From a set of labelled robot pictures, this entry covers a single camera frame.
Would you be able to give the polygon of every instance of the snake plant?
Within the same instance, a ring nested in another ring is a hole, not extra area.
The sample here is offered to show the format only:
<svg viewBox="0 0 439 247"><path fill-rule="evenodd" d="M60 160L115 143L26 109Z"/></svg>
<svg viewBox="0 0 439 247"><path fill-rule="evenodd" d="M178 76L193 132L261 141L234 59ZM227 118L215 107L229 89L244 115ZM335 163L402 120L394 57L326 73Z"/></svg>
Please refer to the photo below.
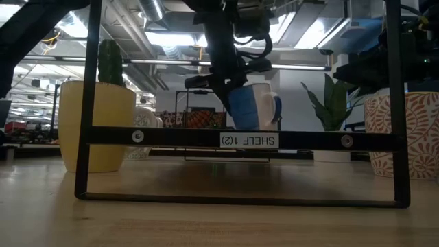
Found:
<svg viewBox="0 0 439 247"><path fill-rule="evenodd" d="M321 104L316 95L308 90L308 87L303 83L303 88L308 92L309 99L316 110L316 116L322 122L324 131L339 131L343 122L351 115L352 107L348 109L348 102L350 102L358 90L347 97L347 84L343 81L334 83L332 78L324 75L324 102Z"/></svg>

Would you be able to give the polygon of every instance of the white mug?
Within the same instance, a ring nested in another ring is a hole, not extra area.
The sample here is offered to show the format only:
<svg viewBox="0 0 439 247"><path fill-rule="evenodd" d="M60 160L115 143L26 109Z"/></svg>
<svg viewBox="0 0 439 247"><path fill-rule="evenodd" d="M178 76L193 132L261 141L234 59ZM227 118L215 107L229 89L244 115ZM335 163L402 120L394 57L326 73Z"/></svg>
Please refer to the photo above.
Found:
<svg viewBox="0 0 439 247"><path fill-rule="evenodd" d="M228 102L237 130L278 130L282 101L268 83L237 88L228 95Z"/></svg>

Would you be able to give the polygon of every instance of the plant pot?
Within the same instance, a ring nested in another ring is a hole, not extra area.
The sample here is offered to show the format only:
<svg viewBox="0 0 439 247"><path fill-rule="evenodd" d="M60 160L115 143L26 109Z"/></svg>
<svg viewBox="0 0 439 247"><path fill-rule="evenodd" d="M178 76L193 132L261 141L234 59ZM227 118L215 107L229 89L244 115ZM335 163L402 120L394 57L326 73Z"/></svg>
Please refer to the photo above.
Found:
<svg viewBox="0 0 439 247"><path fill-rule="evenodd" d="M314 151L314 161L332 162L332 163L349 163L351 161L350 152L339 151Z"/></svg>
<svg viewBox="0 0 439 247"><path fill-rule="evenodd" d="M58 133L61 155L67 171L76 171L80 138L83 82L65 82L61 86ZM94 126L131 127L134 118L136 94L113 84L97 82ZM122 164L126 147L92 145L88 172L113 172Z"/></svg>
<svg viewBox="0 0 439 247"><path fill-rule="evenodd" d="M439 93L405 94L407 145L411 179L434 180L439 168ZM390 96L371 97L364 102L367 133L390 133ZM391 153L371 152L378 176L393 177Z"/></svg>

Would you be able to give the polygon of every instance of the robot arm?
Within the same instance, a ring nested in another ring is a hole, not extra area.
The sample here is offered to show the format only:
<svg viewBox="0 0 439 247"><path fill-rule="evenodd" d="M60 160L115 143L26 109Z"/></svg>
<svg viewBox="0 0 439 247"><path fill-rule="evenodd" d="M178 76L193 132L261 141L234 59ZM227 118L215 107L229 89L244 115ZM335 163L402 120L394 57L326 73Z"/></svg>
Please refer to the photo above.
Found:
<svg viewBox="0 0 439 247"><path fill-rule="evenodd" d="M72 10L90 0L29 0L0 27L0 97L11 89L15 66Z"/></svg>

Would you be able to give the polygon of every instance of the cactus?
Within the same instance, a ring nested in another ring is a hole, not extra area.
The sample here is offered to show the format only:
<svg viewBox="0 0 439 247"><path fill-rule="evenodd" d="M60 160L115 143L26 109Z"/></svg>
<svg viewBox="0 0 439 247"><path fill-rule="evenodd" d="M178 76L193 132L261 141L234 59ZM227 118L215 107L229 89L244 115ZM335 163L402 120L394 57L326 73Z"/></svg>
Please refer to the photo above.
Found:
<svg viewBox="0 0 439 247"><path fill-rule="evenodd" d="M100 82L106 82L118 86L123 83L121 49L114 40L104 40L99 46L98 65Z"/></svg>

